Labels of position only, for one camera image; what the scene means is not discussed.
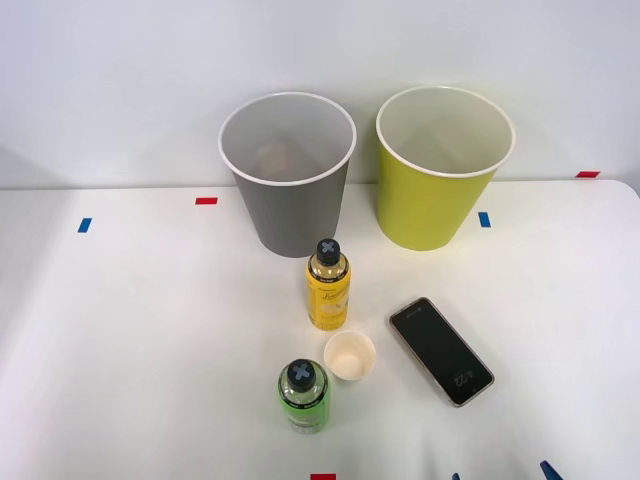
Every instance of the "green bottle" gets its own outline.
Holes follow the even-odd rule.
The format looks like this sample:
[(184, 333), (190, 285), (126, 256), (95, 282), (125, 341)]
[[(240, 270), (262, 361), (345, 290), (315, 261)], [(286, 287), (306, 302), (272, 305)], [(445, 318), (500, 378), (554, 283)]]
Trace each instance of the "green bottle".
[(329, 377), (313, 360), (298, 359), (284, 367), (278, 393), (296, 432), (316, 433), (329, 421)]

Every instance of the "small white cup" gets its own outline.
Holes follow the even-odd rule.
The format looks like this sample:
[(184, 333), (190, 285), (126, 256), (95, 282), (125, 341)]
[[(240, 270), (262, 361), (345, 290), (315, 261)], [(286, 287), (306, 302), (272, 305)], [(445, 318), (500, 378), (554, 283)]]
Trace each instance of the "small white cup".
[(362, 380), (376, 363), (376, 347), (366, 335), (348, 330), (335, 334), (324, 347), (324, 363), (343, 380)]

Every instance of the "black bottle cap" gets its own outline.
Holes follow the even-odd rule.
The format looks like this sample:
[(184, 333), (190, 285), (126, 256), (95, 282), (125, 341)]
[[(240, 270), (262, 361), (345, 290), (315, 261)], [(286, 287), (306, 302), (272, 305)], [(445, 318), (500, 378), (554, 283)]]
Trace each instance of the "black bottle cap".
[(340, 261), (340, 244), (333, 238), (325, 238), (318, 242), (316, 256), (323, 265), (335, 265)]
[(287, 378), (293, 391), (304, 393), (311, 390), (316, 383), (316, 371), (309, 360), (298, 359), (289, 364)]

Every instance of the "phone screen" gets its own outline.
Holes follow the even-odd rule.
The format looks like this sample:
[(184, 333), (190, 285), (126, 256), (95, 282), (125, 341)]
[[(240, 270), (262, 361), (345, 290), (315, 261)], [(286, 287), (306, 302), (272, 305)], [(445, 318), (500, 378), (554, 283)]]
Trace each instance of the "phone screen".
[(426, 298), (393, 315), (391, 324), (455, 405), (493, 383), (491, 372)]

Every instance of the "yellow cup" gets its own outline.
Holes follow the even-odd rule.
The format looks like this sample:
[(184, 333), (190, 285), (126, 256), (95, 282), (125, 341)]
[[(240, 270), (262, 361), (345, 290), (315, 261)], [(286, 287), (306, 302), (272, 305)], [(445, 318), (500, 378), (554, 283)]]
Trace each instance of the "yellow cup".
[(461, 88), (397, 93), (376, 118), (378, 223), (398, 245), (432, 250), (455, 235), (515, 144), (509, 117)]

